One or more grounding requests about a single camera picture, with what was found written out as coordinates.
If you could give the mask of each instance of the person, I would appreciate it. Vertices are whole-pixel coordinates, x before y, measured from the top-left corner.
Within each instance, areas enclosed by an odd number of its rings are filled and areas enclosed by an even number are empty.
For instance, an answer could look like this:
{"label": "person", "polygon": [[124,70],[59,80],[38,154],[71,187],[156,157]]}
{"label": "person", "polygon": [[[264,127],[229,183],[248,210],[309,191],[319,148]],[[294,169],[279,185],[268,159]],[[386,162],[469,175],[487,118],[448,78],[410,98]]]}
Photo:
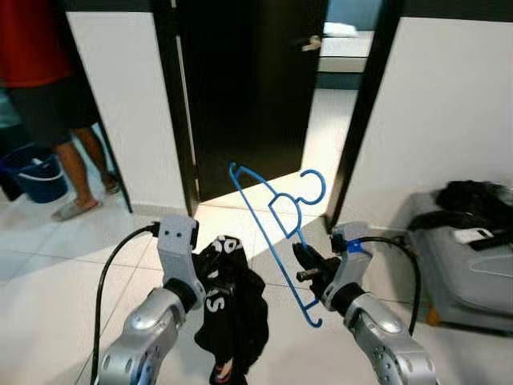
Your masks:
{"label": "person", "polygon": [[32,140],[57,154],[76,191],[76,199],[52,215],[56,221],[102,206],[91,192],[86,166],[71,133],[98,168],[107,194],[119,191],[91,128],[98,121],[94,97],[64,38],[54,1],[0,2],[0,78]]}

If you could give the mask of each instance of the bucket handle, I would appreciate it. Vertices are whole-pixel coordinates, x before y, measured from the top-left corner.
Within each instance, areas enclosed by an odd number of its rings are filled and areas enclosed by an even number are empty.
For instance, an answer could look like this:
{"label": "bucket handle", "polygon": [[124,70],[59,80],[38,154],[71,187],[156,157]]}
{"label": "bucket handle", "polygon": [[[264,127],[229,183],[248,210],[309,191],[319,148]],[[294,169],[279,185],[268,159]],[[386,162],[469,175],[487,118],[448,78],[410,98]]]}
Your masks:
{"label": "bucket handle", "polygon": [[19,176],[21,178],[28,179],[28,180],[35,180],[37,182],[49,182],[51,180],[57,180],[58,178],[63,176],[63,170],[61,170],[58,175],[53,176],[51,178],[38,178],[36,176],[24,174],[23,172],[20,172],[19,174],[16,174],[16,176]]}

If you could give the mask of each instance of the blue bucket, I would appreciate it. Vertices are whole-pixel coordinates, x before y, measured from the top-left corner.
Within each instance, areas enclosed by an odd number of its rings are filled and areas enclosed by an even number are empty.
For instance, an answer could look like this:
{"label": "blue bucket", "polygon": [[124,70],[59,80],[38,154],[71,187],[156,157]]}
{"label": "blue bucket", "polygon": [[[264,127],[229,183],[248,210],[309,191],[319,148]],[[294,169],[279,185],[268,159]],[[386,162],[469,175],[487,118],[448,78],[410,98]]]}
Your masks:
{"label": "blue bucket", "polygon": [[47,203],[67,193],[63,170],[50,150],[33,144],[12,151],[0,160],[18,186],[36,203]]}

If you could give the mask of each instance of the door handle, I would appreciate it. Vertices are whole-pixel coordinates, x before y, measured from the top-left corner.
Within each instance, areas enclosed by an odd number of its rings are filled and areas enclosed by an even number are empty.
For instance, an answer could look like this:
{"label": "door handle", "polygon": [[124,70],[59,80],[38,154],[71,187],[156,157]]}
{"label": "door handle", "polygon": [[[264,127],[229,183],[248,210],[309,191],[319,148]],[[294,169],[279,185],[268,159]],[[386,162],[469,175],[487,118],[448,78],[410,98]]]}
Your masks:
{"label": "door handle", "polygon": [[314,35],[310,36],[310,38],[308,40],[308,44],[301,46],[301,51],[302,52],[316,51],[316,50],[321,49],[321,45],[322,45],[321,38],[319,36],[317,36],[316,34],[314,34]]}

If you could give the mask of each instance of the door frame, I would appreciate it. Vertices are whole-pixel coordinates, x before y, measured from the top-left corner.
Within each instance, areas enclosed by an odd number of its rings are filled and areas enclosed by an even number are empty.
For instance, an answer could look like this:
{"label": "door frame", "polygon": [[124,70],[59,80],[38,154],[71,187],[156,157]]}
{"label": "door frame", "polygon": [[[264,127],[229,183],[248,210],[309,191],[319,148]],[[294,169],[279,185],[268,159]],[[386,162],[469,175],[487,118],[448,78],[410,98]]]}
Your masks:
{"label": "door frame", "polygon": [[[349,189],[404,3],[404,0],[383,0],[379,11],[366,69],[362,76],[328,207],[323,215],[325,227],[328,231],[337,224]],[[200,198],[195,154],[192,146],[192,130],[188,115],[187,86],[179,47],[180,28],[177,22],[176,0],[171,2],[151,0],[150,8],[155,22],[156,38],[175,134],[185,203],[188,215],[193,216],[197,205],[200,203]]]}

